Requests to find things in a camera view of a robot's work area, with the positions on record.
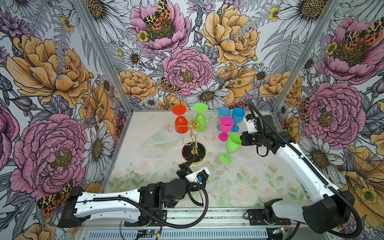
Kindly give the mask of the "green wine glass front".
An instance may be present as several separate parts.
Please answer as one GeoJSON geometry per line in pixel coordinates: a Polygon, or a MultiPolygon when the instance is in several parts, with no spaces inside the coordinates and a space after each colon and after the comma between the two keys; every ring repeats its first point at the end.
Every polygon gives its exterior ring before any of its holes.
{"type": "Polygon", "coordinates": [[[241,147],[242,147],[241,136],[236,133],[229,134],[229,137],[226,142],[227,153],[220,154],[219,160],[225,165],[230,164],[232,161],[230,154],[236,153],[241,147]]]}

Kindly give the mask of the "green wine glass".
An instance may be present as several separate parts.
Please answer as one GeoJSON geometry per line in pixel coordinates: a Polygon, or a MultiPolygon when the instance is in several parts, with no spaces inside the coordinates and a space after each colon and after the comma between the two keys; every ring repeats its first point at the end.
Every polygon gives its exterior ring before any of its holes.
{"type": "Polygon", "coordinates": [[[197,121],[197,132],[204,132],[207,129],[207,120],[203,115],[208,110],[208,106],[204,103],[198,103],[194,105],[194,110],[198,113],[196,117],[197,121]]]}
{"type": "Polygon", "coordinates": [[[227,153],[220,154],[219,160],[225,165],[230,164],[232,161],[230,154],[236,153],[241,147],[242,147],[241,136],[236,133],[229,134],[229,137],[226,142],[227,153]]]}

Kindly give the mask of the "blue wine glass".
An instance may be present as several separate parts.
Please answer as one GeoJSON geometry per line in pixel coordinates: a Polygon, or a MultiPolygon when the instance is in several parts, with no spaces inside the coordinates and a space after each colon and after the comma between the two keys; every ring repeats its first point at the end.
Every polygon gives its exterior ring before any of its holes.
{"type": "Polygon", "coordinates": [[[218,118],[219,118],[219,123],[217,124],[217,130],[220,132],[221,131],[221,128],[220,128],[220,122],[221,122],[221,118],[223,117],[229,117],[231,119],[231,110],[228,109],[228,108],[220,108],[219,109],[219,112],[218,112],[218,118]]]}
{"type": "Polygon", "coordinates": [[[233,109],[232,120],[234,121],[234,125],[231,129],[232,132],[236,133],[240,130],[238,124],[244,119],[245,113],[245,110],[243,110],[242,108],[233,109]]]}

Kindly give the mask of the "pink wine glass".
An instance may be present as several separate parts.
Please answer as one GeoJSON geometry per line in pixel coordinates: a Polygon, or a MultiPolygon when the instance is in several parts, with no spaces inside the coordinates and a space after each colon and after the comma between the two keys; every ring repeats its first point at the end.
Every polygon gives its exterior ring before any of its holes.
{"type": "Polygon", "coordinates": [[[229,137],[228,132],[232,129],[233,125],[234,125],[234,121],[230,117],[222,117],[220,119],[220,130],[222,131],[219,134],[219,140],[220,141],[222,141],[222,142],[227,141],[227,139],[229,137]]]}

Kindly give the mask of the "blue wine glass front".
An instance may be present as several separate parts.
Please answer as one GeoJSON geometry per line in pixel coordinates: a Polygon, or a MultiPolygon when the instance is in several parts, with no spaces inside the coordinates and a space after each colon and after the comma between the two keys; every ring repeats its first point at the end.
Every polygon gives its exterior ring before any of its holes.
{"type": "Polygon", "coordinates": [[[228,108],[220,108],[219,109],[219,112],[218,112],[218,118],[219,118],[219,123],[217,124],[217,130],[220,132],[221,131],[221,128],[220,128],[220,122],[221,122],[221,118],[223,117],[229,117],[231,119],[231,110],[228,109],[228,108]]]}

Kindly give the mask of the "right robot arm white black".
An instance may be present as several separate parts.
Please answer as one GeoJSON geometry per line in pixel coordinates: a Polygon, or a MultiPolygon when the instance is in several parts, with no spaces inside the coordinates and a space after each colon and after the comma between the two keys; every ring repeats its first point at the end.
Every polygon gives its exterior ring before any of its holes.
{"type": "Polygon", "coordinates": [[[293,172],[309,199],[307,204],[285,203],[281,198],[267,201],[261,213],[265,222],[272,224],[289,219],[323,234],[347,223],[351,215],[357,214],[354,196],[326,179],[290,134],[277,131],[271,116],[248,114],[244,123],[247,131],[241,135],[242,145],[266,147],[293,172]]]}

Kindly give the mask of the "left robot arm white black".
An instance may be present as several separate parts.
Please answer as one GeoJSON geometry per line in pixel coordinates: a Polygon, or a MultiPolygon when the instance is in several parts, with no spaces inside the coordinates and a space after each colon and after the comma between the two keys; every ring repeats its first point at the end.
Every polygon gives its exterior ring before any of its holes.
{"type": "Polygon", "coordinates": [[[192,163],[193,160],[180,164],[178,178],[168,183],[158,182],[130,191],[97,194],[75,187],[69,194],[58,227],[75,228],[86,221],[101,220],[122,220],[134,226],[154,221],[173,229],[194,227],[208,212],[209,196],[205,187],[211,173],[206,167],[193,172],[190,169],[192,163]],[[173,209],[185,196],[203,208],[201,215],[188,224],[167,222],[167,213],[163,209],[173,209]]]}

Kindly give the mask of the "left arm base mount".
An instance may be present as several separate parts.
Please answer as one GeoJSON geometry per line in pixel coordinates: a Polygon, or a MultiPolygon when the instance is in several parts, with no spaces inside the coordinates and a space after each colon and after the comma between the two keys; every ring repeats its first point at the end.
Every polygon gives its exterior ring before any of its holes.
{"type": "MultiPolygon", "coordinates": [[[[162,210],[160,212],[154,212],[153,215],[157,216],[159,219],[166,220],[167,219],[167,210],[162,210]]],[[[150,216],[145,213],[140,213],[138,220],[135,220],[133,223],[124,222],[125,227],[158,227],[159,224],[150,216]]]]}

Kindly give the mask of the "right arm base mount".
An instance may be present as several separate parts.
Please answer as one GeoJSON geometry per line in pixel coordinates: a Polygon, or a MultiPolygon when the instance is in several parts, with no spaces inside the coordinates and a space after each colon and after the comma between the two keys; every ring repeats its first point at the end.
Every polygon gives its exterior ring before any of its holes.
{"type": "Polygon", "coordinates": [[[245,220],[248,220],[251,226],[272,226],[282,225],[290,226],[291,221],[283,218],[278,218],[272,210],[269,209],[250,209],[246,210],[243,215],[245,220]]]}

